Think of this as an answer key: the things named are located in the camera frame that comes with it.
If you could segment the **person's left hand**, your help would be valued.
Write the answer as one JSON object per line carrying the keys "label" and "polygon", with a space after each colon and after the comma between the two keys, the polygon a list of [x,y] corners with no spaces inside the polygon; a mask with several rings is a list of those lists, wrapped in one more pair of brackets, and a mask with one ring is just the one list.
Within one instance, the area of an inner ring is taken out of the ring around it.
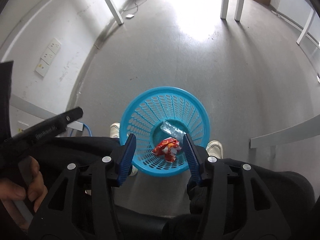
{"label": "person's left hand", "polygon": [[10,217],[23,231],[28,230],[30,223],[27,222],[20,213],[15,202],[23,201],[27,197],[34,205],[34,212],[37,212],[48,193],[48,190],[44,185],[42,173],[40,172],[39,163],[33,157],[29,157],[29,160],[32,180],[27,190],[7,178],[1,179],[1,201]]}

